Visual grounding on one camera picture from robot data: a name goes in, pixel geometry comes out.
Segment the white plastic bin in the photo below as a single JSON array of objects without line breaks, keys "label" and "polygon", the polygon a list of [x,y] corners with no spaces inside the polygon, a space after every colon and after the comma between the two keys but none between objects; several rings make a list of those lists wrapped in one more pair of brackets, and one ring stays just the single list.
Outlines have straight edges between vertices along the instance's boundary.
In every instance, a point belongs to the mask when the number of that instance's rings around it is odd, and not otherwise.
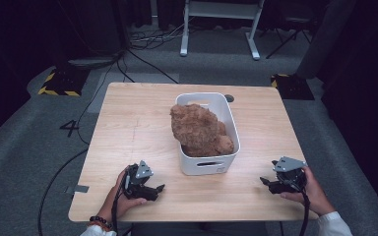
[{"label": "white plastic bin", "polygon": [[179,143],[180,168],[186,175],[207,175],[224,173],[228,170],[240,150],[234,119],[225,96],[217,92],[183,93],[176,97],[176,104],[188,105],[197,103],[217,115],[219,121],[225,124],[226,134],[234,143],[232,154],[220,156],[190,157],[187,156]]}]

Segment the black handheld controller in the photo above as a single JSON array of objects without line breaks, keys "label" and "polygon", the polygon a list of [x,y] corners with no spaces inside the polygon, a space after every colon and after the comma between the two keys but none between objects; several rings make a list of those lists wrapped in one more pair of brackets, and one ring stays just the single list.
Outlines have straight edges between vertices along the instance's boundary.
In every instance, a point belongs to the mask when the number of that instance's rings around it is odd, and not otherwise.
[{"label": "black handheld controller", "polygon": [[150,188],[144,184],[153,176],[154,173],[145,161],[140,161],[128,166],[124,177],[122,178],[122,189],[127,199],[143,198],[148,201],[155,201],[158,194],[164,189],[164,185],[157,188]]},{"label": "black handheld controller", "polygon": [[306,162],[283,156],[279,161],[274,160],[272,163],[275,165],[274,170],[278,181],[271,182],[260,177],[272,194],[301,193],[303,191],[306,186],[306,176],[301,168],[306,166]]}]

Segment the white metal stand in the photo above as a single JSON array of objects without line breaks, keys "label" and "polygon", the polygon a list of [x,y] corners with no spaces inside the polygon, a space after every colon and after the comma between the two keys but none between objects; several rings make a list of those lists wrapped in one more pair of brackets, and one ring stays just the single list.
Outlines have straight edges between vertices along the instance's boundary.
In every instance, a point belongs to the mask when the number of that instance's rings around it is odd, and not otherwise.
[{"label": "white metal stand", "polygon": [[260,15],[265,0],[260,0],[259,4],[235,4],[235,3],[217,3],[217,2],[196,2],[186,0],[184,29],[182,36],[182,45],[180,55],[188,54],[189,41],[189,16],[193,17],[214,17],[214,18],[233,18],[253,20],[250,32],[245,33],[251,54],[254,60],[260,59],[259,51],[254,42],[254,33],[259,23]]}]

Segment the hand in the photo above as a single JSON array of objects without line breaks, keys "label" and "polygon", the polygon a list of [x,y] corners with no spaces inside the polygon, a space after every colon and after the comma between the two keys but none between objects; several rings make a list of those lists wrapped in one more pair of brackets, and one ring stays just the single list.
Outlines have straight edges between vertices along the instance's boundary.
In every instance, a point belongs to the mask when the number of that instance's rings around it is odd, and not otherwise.
[{"label": "hand", "polygon": [[[124,176],[124,174],[125,174],[125,171],[123,170],[118,175],[118,178],[116,179],[115,186],[111,188],[108,195],[106,196],[105,202],[103,203],[102,207],[100,208],[99,212],[97,213],[97,216],[100,216],[100,217],[106,219],[106,221],[108,221],[109,223],[112,222],[112,215],[111,215],[112,204],[113,204],[113,201],[115,199],[115,195],[118,191],[118,188],[120,188],[121,180],[122,180],[122,177]],[[119,218],[122,215],[124,215],[125,212],[128,209],[130,209],[132,207],[139,206],[139,205],[143,205],[146,202],[147,202],[147,200],[145,200],[143,198],[129,200],[129,199],[127,199],[127,197],[125,197],[123,194],[121,194],[121,196],[118,199],[116,216]]]},{"label": "hand", "polygon": [[[311,202],[310,209],[322,216],[327,213],[336,211],[331,203],[328,201],[324,190],[321,188],[318,181],[315,179],[314,174],[308,166],[302,168],[305,172],[307,183],[305,186],[306,195]],[[301,193],[281,193],[281,198],[292,200],[304,204],[303,196]]]}]

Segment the white sleeve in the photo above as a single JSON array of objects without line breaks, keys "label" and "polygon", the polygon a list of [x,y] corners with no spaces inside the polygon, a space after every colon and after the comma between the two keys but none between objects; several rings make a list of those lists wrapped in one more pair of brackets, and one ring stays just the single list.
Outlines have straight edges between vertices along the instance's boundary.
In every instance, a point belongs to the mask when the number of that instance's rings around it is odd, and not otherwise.
[{"label": "white sleeve", "polygon": [[352,235],[348,225],[338,212],[325,214],[318,219],[319,236],[349,236]]},{"label": "white sleeve", "polygon": [[116,236],[116,233],[115,231],[105,232],[100,226],[91,225],[81,234],[81,236]]}]

